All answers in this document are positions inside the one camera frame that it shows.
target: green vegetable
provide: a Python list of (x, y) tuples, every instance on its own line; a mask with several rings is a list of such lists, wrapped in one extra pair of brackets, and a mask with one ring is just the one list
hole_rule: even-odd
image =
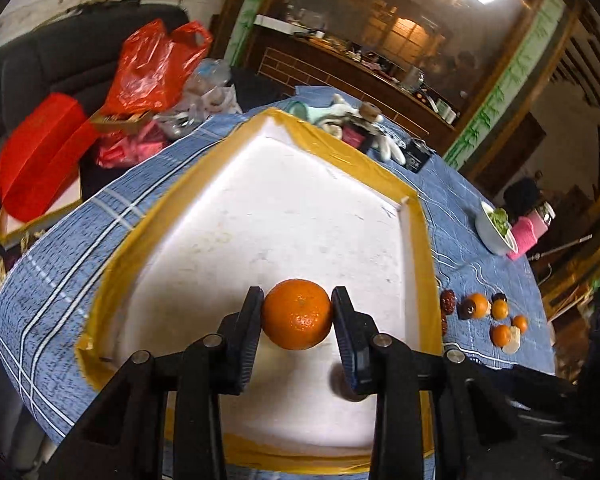
[(511, 229), (507, 212), (502, 208), (498, 208), (491, 213), (487, 213), (487, 215), (489, 216), (491, 223), (493, 223), (493, 226), (502, 235), (502, 237), (506, 237), (509, 229)]

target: glass window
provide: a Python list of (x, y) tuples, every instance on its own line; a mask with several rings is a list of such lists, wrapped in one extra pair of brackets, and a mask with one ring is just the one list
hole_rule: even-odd
[(427, 86), (462, 110), (530, 0), (285, 1), (300, 22), (322, 25), (405, 72), (417, 66)]

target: brick pattern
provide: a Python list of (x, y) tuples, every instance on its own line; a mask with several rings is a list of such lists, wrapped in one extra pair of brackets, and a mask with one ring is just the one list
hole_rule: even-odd
[(375, 104), (387, 119), (400, 124), (410, 135), (420, 139), (424, 139), (429, 135), (429, 132), (423, 127), (418, 126), (409, 118), (393, 110), (373, 96), (366, 94), (361, 89), (305, 61), (289, 54), (284, 54), (275, 48), (267, 47), (258, 73), (282, 84), (286, 94), (289, 96), (295, 95), (295, 87), (298, 85), (333, 86), (352, 97)]

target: black sofa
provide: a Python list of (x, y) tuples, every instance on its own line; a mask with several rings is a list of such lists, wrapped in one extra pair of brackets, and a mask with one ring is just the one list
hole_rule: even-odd
[[(50, 92), (69, 94), (87, 115), (94, 113), (109, 90), (123, 41), (156, 18), (161, 18), (169, 30), (188, 21), (178, 7), (123, 0), (85, 6), (77, 16), (46, 25), (1, 47), (0, 149)], [(244, 110), (282, 98), (270, 80), (240, 69), (232, 75)], [(86, 198), (124, 171), (98, 168), (91, 154), (83, 157), (80, 169)], [(25, 470), (42, 437), (42, 430), (0, 363), (0, 454), (11, 467)]]

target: cut fruit slice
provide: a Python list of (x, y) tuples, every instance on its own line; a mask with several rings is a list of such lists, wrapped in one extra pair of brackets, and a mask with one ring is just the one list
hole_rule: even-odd
[(505, 354), (515, 354), (520, 349), (520, 329), (517, 326), (511, 327), (511, 341), (502, 347)]

